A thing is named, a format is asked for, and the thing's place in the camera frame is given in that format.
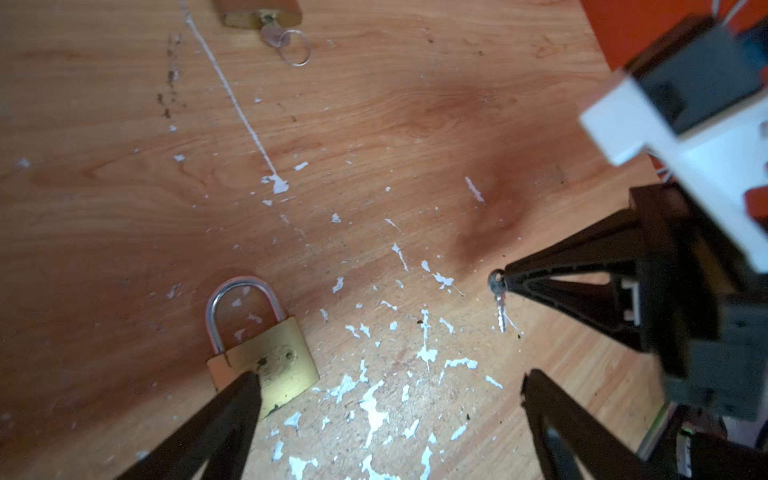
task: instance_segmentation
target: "metal ring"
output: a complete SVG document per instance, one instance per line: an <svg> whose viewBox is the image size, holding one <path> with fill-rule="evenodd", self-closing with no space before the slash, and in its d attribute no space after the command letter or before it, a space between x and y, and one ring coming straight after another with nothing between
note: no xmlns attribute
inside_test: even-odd
<svg viewBox="0 0 768 480"><path fill-rule="evenodd" d="M221 298L232 289L239 286L255 286L261 290L266 299L270 301L272 311L275 313L278 322L282 322L286 319L286 314L283 308L280 306L280 302L277 300L277 295L272 287L260 279L258 276L236 276L233 279L227 280L218 286L208 299L208 305L205 309L205 326L208 330L208 337L210 338L210 344L214 348L216 355L224 353L224 344L221 342L221 336L219 335L219 327L216 325L216 307L219 304Z"/></svg>
<svg viewBox="0 0 768 480"><path fill-rule="evenodd" d="M290 58L288 58L287 56L285 56L285 54L283 53L283 37L285 37L286 34L289 34L289 33L295 33L296 35L299 35L301 37L301 39L304 40L304 44L306 45L306 48L309 50L309 52L306 54L306 58L301 63L296 63L295 61L293 61ZM306 64L308 64L310 62L310 57L312 56L312 45L310 44L310 41L306 39L304 34L301 32L301 30L297 30L295 28L289 28L288 30L286 30L286 31L284 31L282 33L282 35L280 36L278 41L280 42L280 46L277 47L277 53L280 54L280 57L283 60L287 61L288 63L290 63L294 67L303 67L304 65L306 65Z"/></svg>

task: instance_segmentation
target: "small metal key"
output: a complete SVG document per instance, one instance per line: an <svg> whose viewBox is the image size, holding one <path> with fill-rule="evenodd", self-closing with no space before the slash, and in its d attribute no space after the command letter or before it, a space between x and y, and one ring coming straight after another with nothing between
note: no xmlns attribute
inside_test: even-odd
<svg viewBox="0 0 768 480"><path fill-rule="evenodd" d="M504 297L507 292L507 286L504 283L504 270L494 270L488 277L488 286L496 297L496 308L498 309L498 329L502 333L507 333L506 305Z"/></svg>

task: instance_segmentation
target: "key ring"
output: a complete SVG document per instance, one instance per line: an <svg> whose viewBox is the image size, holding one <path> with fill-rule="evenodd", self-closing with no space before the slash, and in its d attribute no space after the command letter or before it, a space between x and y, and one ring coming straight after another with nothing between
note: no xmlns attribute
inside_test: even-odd
<svg viewBox="0 0 768 480"><path fill-rule="evenodd" d="M283 38L286 36L286 34L296 34L299 37L301 37L302 40L304 40L304 44L306 45L306 48L308 50L308 53L306 54L306 58L301 63L296 63L295 61L291 60L285 54L283 53L283 46L288 45L289 42L284 42ZM278 45L277 45L277 53L280 54L280 57L293 65L294 67L303 67L304 65L308 64L310 62L310 57L312 56L312 45L310 44L310 41L306 39L304 34L301 32L301 30L297 30L296 28L289 28L288 30L284 31L280 38L278 38Z"/></svg>

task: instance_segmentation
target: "wooden surface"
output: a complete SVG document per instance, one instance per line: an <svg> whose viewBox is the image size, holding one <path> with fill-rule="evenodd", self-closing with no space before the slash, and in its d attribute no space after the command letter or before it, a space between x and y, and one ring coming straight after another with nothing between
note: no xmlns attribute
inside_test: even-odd
<svg viewBox="0 0 768 480"><path fill-rule="evenodd" d="M290 184L279 195L176 1L2 6L3 478L111 478L196 412L214 395L204 304L242 273L271 282L298 317L322 390L259 425L249 478L290 478L290 456L317 458L304 478L368 478L367 455L378 473L417 478L427 445L430 478L537 478L518 397L535 367L639 444L662 402L653 359L520 298L509 300L518 330L503 336L485 285L655 179L645 159L609 167L578 125L576 99L609 73L579 3L301 6L313 58L294 68L253 32L220 26L212 2L190 4ZM423 260L455 287L440 290ZM228 346L270 324L253 290L242 301L222 310ZM422 309L438 350L429 369L416 357ZM361 322L370 339L345 328ZM477 369L448 367L440 383L445 361L465 357ZM359 378L361 359L369 383L323 401L345 374ZM379 380L389 423L364 449L358 402ZM298 432L283 425L295 412Z"/></svg>

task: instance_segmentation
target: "padlock body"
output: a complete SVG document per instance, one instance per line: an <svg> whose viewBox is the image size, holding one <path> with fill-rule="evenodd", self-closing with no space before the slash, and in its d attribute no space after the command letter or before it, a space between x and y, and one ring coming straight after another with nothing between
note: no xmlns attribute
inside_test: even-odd
<svg viewBox="0 0 768 480"><path fill-rule="evenodd" d="M295 316L215 356L207 365L216 390L224 389L248 370L258 374L262 399L259 419L295 399L319 380Z"/></svg>

